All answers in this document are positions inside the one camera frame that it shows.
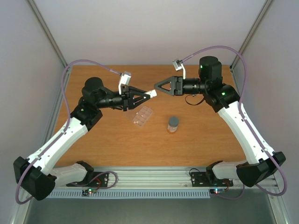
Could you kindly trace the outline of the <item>clear plastic pill organizer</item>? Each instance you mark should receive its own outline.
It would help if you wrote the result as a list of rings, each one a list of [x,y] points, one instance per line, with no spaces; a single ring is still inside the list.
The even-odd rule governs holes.
[[[133,110],[124,112],[124,117],[138,127],[143,127],[153,114],[153,110],[145,105],[141,105]]]

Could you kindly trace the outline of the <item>orange pill bottle grey cap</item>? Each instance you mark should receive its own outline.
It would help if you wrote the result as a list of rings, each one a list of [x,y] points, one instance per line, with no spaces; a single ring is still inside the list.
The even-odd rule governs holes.
[[[175,133],[177,131],[179,124],[179,119],[176,116],[172,116],[169,118],[167,131],[169,133]]]

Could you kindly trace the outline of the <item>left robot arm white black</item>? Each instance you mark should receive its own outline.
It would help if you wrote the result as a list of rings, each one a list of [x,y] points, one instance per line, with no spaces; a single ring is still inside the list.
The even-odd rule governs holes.
[[[130,76],[122,75],[117,91],[103,85],[99,77],[86,80],[82,97],[61,129],[41,148],[27,158],[18,157],[13,162],[17,189],[24,189],[32,198],[45,199],[54,188],[80,182],[84,186],[93,183],[93,168],[85,162],[54,169],[57,161],[83,135],[102,118],[102,108],[122,111],[132,110],[143,102],[156,97],[155,90],[144,91],[129,86]]]

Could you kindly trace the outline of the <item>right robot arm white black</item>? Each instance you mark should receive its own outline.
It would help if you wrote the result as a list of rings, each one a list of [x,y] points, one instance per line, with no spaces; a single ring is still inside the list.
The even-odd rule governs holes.
[[[286,158],[275,152],[257,131],[233,86],[224,84],[222,64],[214,56],[199,60],[199,78],[172,76],[154,85],[156,90],[171,96],[201,94],[208,105],[226,122],[241,145],[246,160],[240,162],[217,161],[206,168],[206,179],[216,185],[222,179],[237,179],[253,187],[274,174]]]

